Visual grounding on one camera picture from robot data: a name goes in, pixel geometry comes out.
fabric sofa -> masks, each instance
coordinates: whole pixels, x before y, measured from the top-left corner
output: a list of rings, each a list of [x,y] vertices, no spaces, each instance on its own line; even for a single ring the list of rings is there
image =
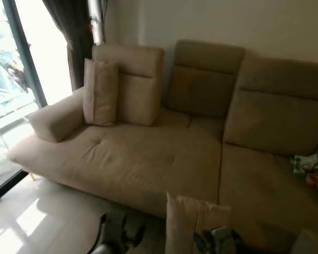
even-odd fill
[[[178,42],[160,108],[162,50],[94,47],[93,59],[120,62],[120,121],[86,125],[80,88],[32,115],[36,134],[7,156],[28,172],[160,217],[166,192],[230,205],[248,245],[284,253],[301,229],[318,232],[318,193],[288,162],[318,147],[318,64],[244,55]]]

curtain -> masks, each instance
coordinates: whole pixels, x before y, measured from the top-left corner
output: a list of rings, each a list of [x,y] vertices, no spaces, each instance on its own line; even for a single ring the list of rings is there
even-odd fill
[[[87,0],[43,2],[67,41],[69,75],[72,90],[76,90],[84,85],[84,59],[92,58],[93,37]]]

